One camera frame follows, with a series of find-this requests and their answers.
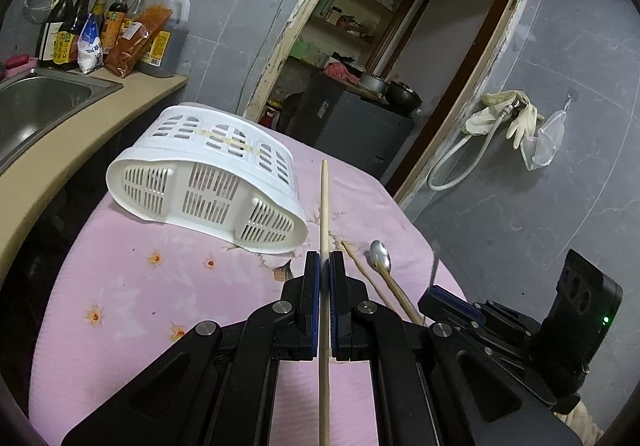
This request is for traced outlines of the light wooden chopstick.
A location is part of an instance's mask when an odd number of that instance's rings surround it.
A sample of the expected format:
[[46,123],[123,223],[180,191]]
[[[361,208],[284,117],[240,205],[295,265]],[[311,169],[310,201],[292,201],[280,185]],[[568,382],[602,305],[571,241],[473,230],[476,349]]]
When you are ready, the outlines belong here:
[[330,444],[330,297],[329,297],[329,166],[321,165],[320,184],[320,310],[319,310],[319,445]]

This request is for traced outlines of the steel spoon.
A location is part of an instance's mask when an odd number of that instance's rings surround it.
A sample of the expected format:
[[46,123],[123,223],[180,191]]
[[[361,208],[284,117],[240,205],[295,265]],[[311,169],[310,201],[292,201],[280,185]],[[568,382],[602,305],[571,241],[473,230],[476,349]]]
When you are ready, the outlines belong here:
[[369,248],[369,256],[372,267],[380,274],[389,274],[392,269],[390,254],[382,241],[373,240]]

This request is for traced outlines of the white plastic utensil basket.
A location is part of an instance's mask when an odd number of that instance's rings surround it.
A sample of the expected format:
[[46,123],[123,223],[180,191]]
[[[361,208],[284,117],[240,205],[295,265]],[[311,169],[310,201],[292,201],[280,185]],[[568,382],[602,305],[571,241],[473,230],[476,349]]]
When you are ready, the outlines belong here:
[[254,122],[192,102],[164,109],[107,168],[112,198],[143,221],[256,253],[308,235],[292,152]]

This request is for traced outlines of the steel kitchen sink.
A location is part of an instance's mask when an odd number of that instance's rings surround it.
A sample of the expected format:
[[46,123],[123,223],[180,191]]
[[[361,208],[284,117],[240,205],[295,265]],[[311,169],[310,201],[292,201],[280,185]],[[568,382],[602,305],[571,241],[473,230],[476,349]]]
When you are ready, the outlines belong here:
[[1,82],[1,172],[64,121],[122,89],[122,84],[33,68]]

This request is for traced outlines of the dark wooden chopstick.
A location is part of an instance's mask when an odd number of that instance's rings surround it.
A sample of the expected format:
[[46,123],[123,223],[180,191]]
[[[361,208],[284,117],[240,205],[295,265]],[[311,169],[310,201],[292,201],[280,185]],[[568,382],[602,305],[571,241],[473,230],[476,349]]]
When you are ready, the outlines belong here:
[[400,285],[392,277],[390,270],[380,261],[375,262],[374,269],[381,275],[387,284],[387,287],[393,293],[394,297],[410,320],[416,325],[423,326],[425,322],[424,317],[416,310],[408,296],[405,294],[405,291],[400,288]]

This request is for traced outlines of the thin wooden chopstick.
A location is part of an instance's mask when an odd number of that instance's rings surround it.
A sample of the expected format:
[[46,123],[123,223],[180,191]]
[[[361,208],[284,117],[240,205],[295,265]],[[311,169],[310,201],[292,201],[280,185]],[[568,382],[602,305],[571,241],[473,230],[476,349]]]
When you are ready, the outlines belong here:
[[370,264],[369,255],[363,246],[353,244],[347,240],[341,240],[342,250],[347,254],[348,259],[354,264],[357,274],[367,284],[368,289],[372,292],[371,296],[375,301],[383,303],[388,308],[393,308],[394,303],[390,299],[388,290],[382,286],[382,279],[378,273],[375,273]]

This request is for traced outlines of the clear plastic bag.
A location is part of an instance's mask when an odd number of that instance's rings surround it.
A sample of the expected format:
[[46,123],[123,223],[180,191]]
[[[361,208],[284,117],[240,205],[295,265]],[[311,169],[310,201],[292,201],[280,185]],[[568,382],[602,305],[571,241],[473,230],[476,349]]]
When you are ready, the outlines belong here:
[[521,142],[520,153],[528,172],[548,166],[560,150],[567,110],[572,99],[572,95],[568,94],[563,108],[544,120],[533,136],[527,136]]

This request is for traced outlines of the white rubber gloves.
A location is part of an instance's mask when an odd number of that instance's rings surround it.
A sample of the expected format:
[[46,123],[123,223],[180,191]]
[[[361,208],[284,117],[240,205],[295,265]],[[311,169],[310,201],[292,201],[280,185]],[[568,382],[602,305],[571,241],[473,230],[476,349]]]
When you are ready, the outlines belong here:
[[537,123],[544,120],[537,107],[522,91],[485,93],[480,98],[482,108],[464,122],[466,135],[488,135],[495,124],[509,121],[506,139],[518,149],[527,137],[533,137]]

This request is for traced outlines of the dark grey cabinet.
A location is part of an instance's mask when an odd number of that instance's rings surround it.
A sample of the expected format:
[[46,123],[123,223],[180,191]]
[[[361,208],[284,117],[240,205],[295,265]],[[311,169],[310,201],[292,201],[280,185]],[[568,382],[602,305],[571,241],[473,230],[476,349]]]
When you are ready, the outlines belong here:
[[380,178],[413,120],[318,74],[303,92],[285,134]]

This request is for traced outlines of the large oil jug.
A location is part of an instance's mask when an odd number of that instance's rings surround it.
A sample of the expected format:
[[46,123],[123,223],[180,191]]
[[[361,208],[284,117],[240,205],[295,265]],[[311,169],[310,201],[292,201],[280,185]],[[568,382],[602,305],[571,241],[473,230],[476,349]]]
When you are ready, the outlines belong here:
[[166,0],[171,15],[137,64],[140,72],[156,78],[176,73],[189,34],[190,0]]

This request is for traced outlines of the red spice bag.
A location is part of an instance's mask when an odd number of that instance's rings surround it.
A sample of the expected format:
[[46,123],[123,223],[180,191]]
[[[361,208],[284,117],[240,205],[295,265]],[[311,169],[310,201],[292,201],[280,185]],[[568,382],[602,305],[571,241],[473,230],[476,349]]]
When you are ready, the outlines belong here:
[[170,16],[171,9],[164,4],[147,7],[108,52],[104,67],[119,78],[129,76]]

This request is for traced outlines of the white salt bag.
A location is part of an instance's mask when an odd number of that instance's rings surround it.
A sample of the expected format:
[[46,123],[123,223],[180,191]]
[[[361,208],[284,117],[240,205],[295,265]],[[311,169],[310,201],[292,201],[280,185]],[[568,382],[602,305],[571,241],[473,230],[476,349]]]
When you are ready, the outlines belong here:
[[90,14],[77,42],[77,63],[82,74],[88,74],[102,65],[102,43],[98,17]]

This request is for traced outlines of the yellow label sauce bottle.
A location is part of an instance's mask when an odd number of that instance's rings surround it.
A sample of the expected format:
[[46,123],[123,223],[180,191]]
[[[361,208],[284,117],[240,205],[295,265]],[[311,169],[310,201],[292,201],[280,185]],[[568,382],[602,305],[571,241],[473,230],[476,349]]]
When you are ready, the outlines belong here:
[[104,14],[101,30],[102,55],[106,56],[119,36],[122,22],[128,13],[128,0],[116,0]]

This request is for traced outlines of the dark soy sauce bottle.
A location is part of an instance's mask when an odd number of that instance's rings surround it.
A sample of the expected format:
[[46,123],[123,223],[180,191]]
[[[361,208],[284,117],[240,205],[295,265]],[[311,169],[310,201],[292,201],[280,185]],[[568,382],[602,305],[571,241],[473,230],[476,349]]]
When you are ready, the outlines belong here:
[[77,67],[78,40],[89,15],[90,0],[77,0],[70,16],[62,23],[54,42],[53,63],[56,68]]

